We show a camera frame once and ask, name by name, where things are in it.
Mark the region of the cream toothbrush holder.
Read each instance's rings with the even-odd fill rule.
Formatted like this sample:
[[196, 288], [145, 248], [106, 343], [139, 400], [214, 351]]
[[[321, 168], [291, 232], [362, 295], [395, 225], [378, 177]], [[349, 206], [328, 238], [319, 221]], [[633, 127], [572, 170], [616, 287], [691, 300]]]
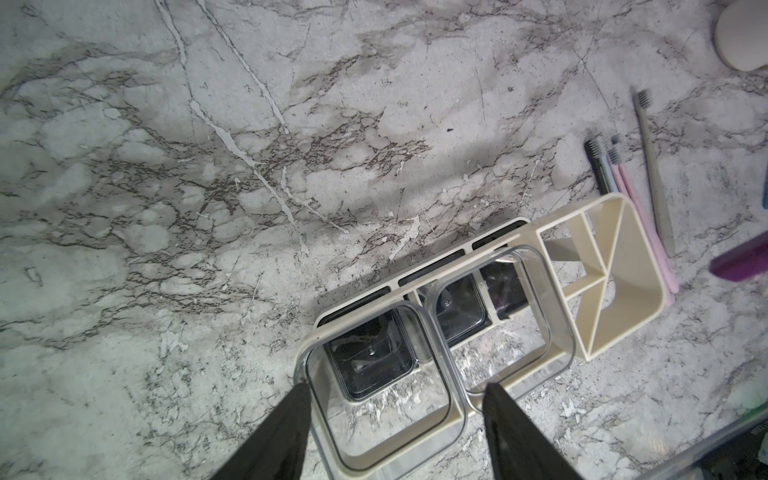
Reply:
[[490, 384], [519, 399], [668, 300], [622, 194], [514, 219], [322, 312], [299, 349], [333, 479], [399, 479], [463, 436]]

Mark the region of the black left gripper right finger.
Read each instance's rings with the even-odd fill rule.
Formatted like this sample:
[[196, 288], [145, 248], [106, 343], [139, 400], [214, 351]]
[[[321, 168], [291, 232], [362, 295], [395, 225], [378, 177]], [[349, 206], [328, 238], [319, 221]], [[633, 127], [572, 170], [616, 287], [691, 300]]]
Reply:
[[581, 479], [500, 384], [486, 385], [482, 413], [495, 479]]

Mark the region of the grey toothbrush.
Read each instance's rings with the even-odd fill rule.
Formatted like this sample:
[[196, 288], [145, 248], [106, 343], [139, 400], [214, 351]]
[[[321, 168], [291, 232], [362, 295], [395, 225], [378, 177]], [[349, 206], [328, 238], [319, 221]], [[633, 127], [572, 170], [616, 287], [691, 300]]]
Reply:
[[638, 118], [640, 136], [643, 142], [649, 191], [653, 207], [654, 220], [660, 241], [666, 254], [674, 257], [677, 253], [672, 218], [669, 211], [666, 191], [662, 180], [658, 152], [656, 150], [648, 119], [651, 95], [648, 89], [633, 92], [635, 113]]

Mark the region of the purple toothbrush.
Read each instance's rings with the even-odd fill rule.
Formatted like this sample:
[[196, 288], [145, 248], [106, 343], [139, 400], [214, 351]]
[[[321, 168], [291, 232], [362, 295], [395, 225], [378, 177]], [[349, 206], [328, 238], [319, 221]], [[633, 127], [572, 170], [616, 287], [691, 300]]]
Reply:
[[767, 272], [767, 232], [717, 256], [709, 265], [716, 277], [731, 282], [749, 280]]

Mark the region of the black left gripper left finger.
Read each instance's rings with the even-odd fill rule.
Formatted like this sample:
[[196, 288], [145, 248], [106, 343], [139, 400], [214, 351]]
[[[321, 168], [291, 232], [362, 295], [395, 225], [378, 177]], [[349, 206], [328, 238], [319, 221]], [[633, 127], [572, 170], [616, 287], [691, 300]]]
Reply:
[[212, 479], [299, 479], [311, 421], [306, 383], [294, 386]]

